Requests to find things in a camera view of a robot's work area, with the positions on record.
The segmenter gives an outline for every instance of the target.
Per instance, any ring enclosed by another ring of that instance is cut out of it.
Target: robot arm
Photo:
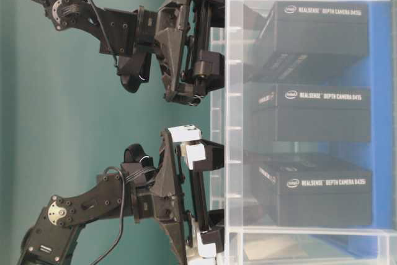
[[[92,0],[31,1],[44,7],[57,31],[75,28],[98,38],[100,52],[113,55],[129,92],[148,82],[152,54],[159,61],[169,102],[196,106],[210,91],[224,86],[225,59],[208,48],[210,28],[224,26],[225,0],[165,0],[158,12],[143,7],[133,12],[100,9]],[[189,35],[191,7],[193,35]]]
[[[172,133],[175,130],[184,130],[188,135],[194,131],[194,135],[200,138],[193,140],[188,136],[186,139],[186,133],[180,133],[180,139]],[[193,126],[169,128],[161,136],[163,142],[157,168],[140,145],[132,145],[125,150],[121,169],[108,168],[97,176],[97,185],[90,191],[71,198],[53,195],[36,224],[26,234],[18,265],[70,265],[78,236],[87,224],[120,217],[119,236],[111,249],[93,263],[97,264],[117,245],[125,216],[132,216],[136,223],[146,218],[155,219],[170,238],[179,264],[213,264],[216,255],[223,251],[223,211],[207,212],[202,170],[195,171],[194,168],[205,163],[204,168],[208,170],[221,168],[223,146],[216,143],[206,145],[205,157],[198,161],[190,153],[182,153],[180,144],[207,142],[201,139],[200,130]],[[190,181],[195,184],[192,190],[198,192],[193,194],[195,216],[184,206],[182,155],[189,161],[195,159],[193,170],[189,170]],[[108,174],[110,169],[117,173]],[[187,239],[184,222],[189,226]]]

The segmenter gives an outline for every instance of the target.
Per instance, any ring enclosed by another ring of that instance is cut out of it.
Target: transparent storage box
[[[396,0],[226,0],[225,264],[397,264]]]

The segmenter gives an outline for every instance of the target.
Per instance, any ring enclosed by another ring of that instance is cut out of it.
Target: teal wall
[[[164,0],[95,1],[155,10]],[[193,123],[209,137],[209,99],[196,108],[166,103],[155,59],[150,83],[129,94],[111,57],[98,54],[99,42],[90,35],[57,33],[28,0],[0,0],[0,11],[0,264],[15,264],[25,231],[52,194],[89,190],[96,174],[118,166],[131,143],[141,143],[157,161],[164,127]],[[89,225],[73,264],[89,264],[117,231],[118,220]],[[176,263],[152,220],[135,225],[126,218],[121,243],[101,264],[132,263]]]

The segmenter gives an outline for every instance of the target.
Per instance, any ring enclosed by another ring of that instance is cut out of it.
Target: black box
[[[370,90],[261,84],[254,127],[270,141],[349,141],[371,137]]]
[[[252,166],[253,194],[277,225],[372,223],[371,171],[320,153],[261,156]]]
[[[254,50],[251,79],[313,84],[368,56],[364,2],[276,2]]]

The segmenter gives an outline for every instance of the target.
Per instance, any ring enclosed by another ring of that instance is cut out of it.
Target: white plastic part
[[[202,233],[197,230],[197,248],[198,254],[203,258],[216,258],[216,246],[214,243],[203,244]]]
[[[202,139],[201,130],[194,125],[184,125],[181,127],[169,127],[169,132],[174,143],[197,141]]]
[[[204,245],[197,222],[192,220],[193,247],[186,246],[188,265],[216,265],[216,246],[214,243]]]
[[[205,148],[204,145],[196,144],[196,145],[187,145],[185,147],[186,150],[186,164],[190,170],[194,169],[193,162],[194,161],[203,161],[205,160]]]

